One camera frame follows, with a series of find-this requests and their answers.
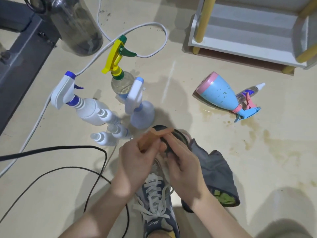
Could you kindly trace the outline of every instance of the blue and gray sneaker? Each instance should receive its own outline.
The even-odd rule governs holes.
[[[178,225],[172,207],[170,186],[157,160],[145,183],[137,191],[139,204],[133,208],[140,211],[143,222],[143,238],[154,231],[166,231],[172,238],[180,238]]]

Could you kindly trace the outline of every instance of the floor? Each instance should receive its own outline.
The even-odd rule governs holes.
[[[186,47],[186,34],[198,0],[102,0],[100,23],[111,37],[135,25],[157,21],[169,30],[165,48],[152,58],[127,58],[121,67],[145,79],[144,100],[156,107],[155,124],[187,130],[206,151],[220,151],[233,173],[241,205],[230,208],[237,221],[254,237],[294,229],[317,236],[317,134],[315,132],[315,85],[317,67],[296,69],[294,76],[248,67],[208,56],[193,55]],[[97,0],[85,0],[95,16]],[[16,34],[2,31],[2,44],[9,48]],[[152,53],[164,42],[157,27],[142,27],[127,35],[127,47],[142,55]],[[82,97],[105,102],[118,115],[124,106],[111,90],[105,65],[106,51],[77,79]],[[0,136],[0,155],[16,153],[31,131],[47,96],[67,71],[78,72],[91,57],[68,52],[59,41]],[[219,73],[239,92],[265,82],[253,98],[262,107],[254,117],[233,123],[234,116],[211,108],[192,96],[212,71]],[[57,145],[95,145],[89,138],[97,127],[77,118],[69,107],[56,110],[49,105],[26,150]],[[112,179],[118,149],[105,148],[109,159],[104,176]],[[99,170],[103,154],[96,150],[54,151],[18,160],[0,179],[0,217],[21,192],[39,175],[62,166]],[[0,163],[0,170],[7,162]],[[83,211],[96,175],[83,170],[60,170],[38,180],[16,203],[0,225],[3,237],[56,238]],[[91,203],[109,187],[100,181]],[[185,214],[180,198],[172,195],[182,237],[210,237],[195,215]],[[141,218],[130,208],[127,237],[141,237]],[[126,226],[123,211],[109,237],[121,237]]]

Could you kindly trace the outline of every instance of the power cord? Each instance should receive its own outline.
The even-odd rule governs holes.
[[[98,183],[100,177],[103,178],[105,181],[107,181],[109,184],[111,184],[111,181],[109,181],[108,179],[106,179],[103,175],[102,175],[102,172],[104,171],[105,169],[105,166],[106,166],[106,162],[107,162],[107,152],[104,151],[103,149],[99,148],[99,147],[96,147],[96,146],[92,146],[92,145],[74,145],[74,146],[55,146],[55,147],[48,147],[48,148],[40,148],[40,149],[35,149],[35,150],[30,150],[30,151],[27,151],[27,152],[23,152],[23,153],[17,153],[17,154],[12,154],[12,155],[5,155],[5,156],[0,156],[0,161],[5,161],[5,160],[10,160],[10,159],[18,159],[18,158],[21,158],[21,157],[25,157],[25,156],[29,156],[29,155],[34,155],[34,154],[38,154],[38,153],[42,153],[42,152],[47,152],[47,151],[53,151],[53,150],[59,150],[59,149],[77,149],[77,148],[94,148],[94,149],[97,149],[97,150],[100,150],[102,152],[105,153],[105,161],[102,165],[102,168],[101,168],[101,171],[100,173],[94,171],[94,170],[91,170],[91,169],[88,169],[88,168],[85,168],[85,167],[78,167],[78,166],[66,166],[66,167],[61,167],[61,168],[57,168],[57,169],[53,169],[51,171],[48,171],[42,175],[40,175],[39,177],[37,177],[20,195],[19,197],[13,202],[13,204],[10,206],[10,208],[7,210],[7,212],[4,214],[4,216],[1,218],[0,220],[0,224],[2,223],[2,221],[4,220],[4,218],[8,215],[8,213],[10,212],[10,210],[13,208],[13,206],[18,202],[18,200],[24,195],[24,193],[36,182],[38,181],[41,177],[49,174],[49,173],[52,173],[54,171],[58,171],[60,169],[70,169],[70,168],[75,168],[75,169],[83,169],[83,170],[87,170],[89,172],[92,172],[94,174],[97,174],[98,175],[98,178],[96,180],[96,182],[94,183],[93,187],[91,188],[90,192],[89,192],[89,195],[88,195],[88,198],[86,200],[86,203],[85,203],[85,208],[84,208],[84,212],[86,211],[87,209],[87,205],[88,205],[88,201],[89,201],[89,198],[93,192],[93,189],[95,188],[96,184]],[[128,209],[128,205],[126,204],[125,205],[125,208],[126,208],[126,215],[127,215],[127,224],[126,224],[126,228],[125,228],[125,232],[122,236],[122,238],[125,237],[126,233],[128,232],[128,229],[129,229],[129,223],[130,223],[130,215],[129,215],[129,209]]]
[[[27,4],[28,7],[30,7],[33,11],[35,10],[34,7],[30,4],[29,0],[24,0],[24,1],[26,2],[26,4]],[[140,57],[140,58],[152,57],[153,55],[155,55],[155,54],[157,54],[159,51],[161,51],[161,50],[163,49],[163,47],[166,45],[166,43],[167,43],[167,40],[168,40],[167,30],[166,30],[166,28],[165,28],[161,23],[158,23],[158,22],[148,22],[148,23],[144,23],[144,24],[135,26],[135,27],[130,28],[129,30],[127,30],[127,31],[125,31],[125,32],[123,32],[123,33],[121,33],[121,34],[118,35],[115,39],[112,40],[112,39],[102,30],[102,28],[101,28],[101,26],[100,26],[100,24],[99,24],[99,13],[100,13],[100,9],[101,9],[101,1],[102,1],[102,0],[99,0],[98,11],[97,11],[97,25],[98,25],[100,31],[102,32],[102,34],[110,41],[110,43],[108,43],[105,47],[103,47],[100,51],[98,51],[97,54],[93,57],[93,59],[85,66],[85,68],[83,68],[80,72],[78,72],[78,73],[75,74],[76,76],[78,76],[78,75],[82,74],[83,72],[85,72],[85,71],[87,70],[87,68],[89,68],[90,65],[93,64],[93,62],[95,62],[96,59],[97,59],[104,51],[106,51],[106,50],[115,42],[115,40],[117,40],[121,35],[126,35],[126,34],[128,34],[129,32],[131,32],[131,31],[133,31],[133,30],[135,30],[135,29],[137,29],[137,28],[139,28],[139,27],[150,26],[150,25],[159,26],[159,27],[161,27],[161,28],[164,30],[164,33],[165,33],[165,36],[166,36],[166,37],[165,37],[165,41],[164,41],[163,45],[162,45],[158,50],[156,50],[155,52],[153,52],[153,53],[151,53],[151,54],[149,54],[149,55],[145,55],[145,56],[137,54],[137,57]],[[46,8],[45,2],[44,2],[43,0],[41,0],[41,2],[42,2],[43,7]],[[34,12],[36,12],[36,13],[41,13],[42,11],[35,10]],[[29,136],[26,138],[26,141],[24,142],[22,148],[21,148],[20,151],[19,151],[20,153],[24,151],[26,145],[28,144],[28,142],[30,141],[31,137],[33,136],[33,134],[34,134],[34,132],[35,132],[37,126],[39,125],[40,121],[42,120],[42,117],[43,117],[43,115],[44,115],[44,112],[45,112],[47,106],[48,106],[49,103],[50,103],[51,95],[52,95],[52,93],[48,96],[48,98],[47,98],[47,100],[46,100],[46,102],[45,102],[44,108],[42,109],[42,112],[41,112],[40,116],[38,117],[38,119],[37,119],[37,121],[36,121],[36,123],[35,123],[35,125],[34,125],[34,127],[33,127],[33,129],[32,129],[32,131],[30,132]],[[1,178],[1,176],[3,176],[3,175],[12,167],[12,165],[13,165],[15,162],[16,162],[16,159],[13,160],[6,168],[4,168],[4,169],[0,172],[0,178]]]

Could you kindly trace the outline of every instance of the white cable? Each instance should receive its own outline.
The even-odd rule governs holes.
[[[167,43],[167,40],[168,40],[167,30],[166,30],[166,28],[165,28],[162,24],[160,24],[160,23],[158,23],[158,22],[147,22],[147,23],[144,23],[144,24],[137,25],[137,26],[135,26],[135,27],[133,27],[133,28],[128,29],[127,31],[124,31],[123,33],[121,33],[121,34],[118,35],[115,39],[112,40],[112,39],[102,30],[102,28],[101,28],[101,26],[100,26],[100,24],[99,24],[99,12],[100,12],[100,9],[101,9],[101,1],[102,1],[102,0],[99,0],[99,6],[98,6],[98,12],[97,12],[97,24],[98,24],[98,27],[99,27],[100,31],[102,32],[102,34],[110,41],[110,43],[108,43],[108,44],[105,45],[101,50],[99,50],[99,51],[96,53],[96,55],[93,57],[93,59],[85,66],[85,68],[83,68],[80,72],[78,72],[78,73],[75,74],[76,76],[78,76],[78,75],[82,74],[83,72],[85,72],[85,71],[87,70],[87,68],[89,68],[90,65],[93,64],[93,62],[95,62],[96,59],[114,43],[115,40],[117,40],[117,39],[118,39],[119,37],[121,37],[122,35],[126,35],[126,34],[128,34],[129,32],[131,32],[131,31],[133,31],[133,30],[135,30],[135,29],[137,29],[137,28],[139,28],[139,27],[150,26],[150,25],[152,25],[152,26],[160,26],[160,27],[164,30],[166,38],[165,38],[164,44],[163,44],[158,50],[156,50],[155,52],[153,52],[153,53],[151,53],[151,54],[149,54],[149,55],[146,55],[146,56],[142,56],[142,55],[137,54],[137,57],[140,57],[140,58],[152,57],[153,55],[155,55],[155,54],[157,54],[159,51],[161,51],[161,50],[163,49],[163,47],[166,45],[166,43]],[[38,119],[37,119],[37,121],[36,121],[36,123],[35,123],[35,125],[34,125],[34,127],[33,127],[33,129],[32,129],[32,131],[30,132],[30,134],[29,134],[29,136],[27,137],[26,141],[25,141],[24,144],[22,145],[22,147],[21,147],[19,153],[21,153],[21,152],[24,151],[24,149],[26,148],[27,144],[29,143],[31,137],[33,136],[33,134],[34,134],[34,132],[35,132],[37,126],[39,125],[39,123],[40,123],[40,121],[41,121],[41,119],[42,119],[42,117],[43,117],[43,115],[44,115],[44,112],[45,112],[47,106],[48,106],[49,103],[50,103],[51,95],[52,95],[52,93],[51,93],[51,94],[49,95],[49,97],[47,98],[46,103],[45,103],[45,105],[44,105],[44,108],[43,108],[43,110],[42,110],[40,116],[38,117]],[[17,159],[14,159],[6,168],[4,168],[4,170],[2,170],[2,171],[0,172],[0,178],[1,178],[1,176],[3,176],[3,175],[12,167],[12,165],[16,162],[16,160],[17,160]]]

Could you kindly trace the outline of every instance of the yellow and green spray nozzle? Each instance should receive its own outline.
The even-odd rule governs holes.
[[[124,72],[122,72],[122,69],[118,66],[122,56],[135,57],[137,55],[124,47],[126,41],[126,36],[121,35],[121,37],[114,42],[107,58],[106,66],[102,70],[104,74],[111,71],[111,75],[116,80],[121,80],[124,77]]]

